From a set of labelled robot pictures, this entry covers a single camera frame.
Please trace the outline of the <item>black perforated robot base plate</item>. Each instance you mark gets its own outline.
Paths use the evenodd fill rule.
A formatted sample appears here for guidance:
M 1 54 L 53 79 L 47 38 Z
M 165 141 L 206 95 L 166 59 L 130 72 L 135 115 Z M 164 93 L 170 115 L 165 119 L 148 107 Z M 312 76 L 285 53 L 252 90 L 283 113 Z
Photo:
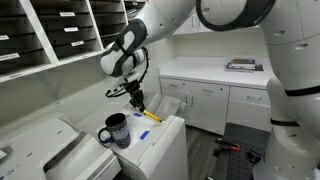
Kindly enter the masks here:
M 234 123 L 227 123 L 223 141 L 235 144 L 238 150 L 218 145 L 214 151 L 215 168 L 207 179 L 256 180 L 253 167 L 263 160 L 270 132 Z

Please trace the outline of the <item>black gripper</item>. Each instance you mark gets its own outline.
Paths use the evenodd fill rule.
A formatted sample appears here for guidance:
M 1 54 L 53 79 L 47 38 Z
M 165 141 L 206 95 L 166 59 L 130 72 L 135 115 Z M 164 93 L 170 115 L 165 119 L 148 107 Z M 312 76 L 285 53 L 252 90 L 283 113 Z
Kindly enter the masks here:
M 138 80 L 132 81 L 125 85 L 125 90 L 130 94 L 130 104 L 138 109 L 144 109 L 144 94 L 140 89 L 140 83 Z

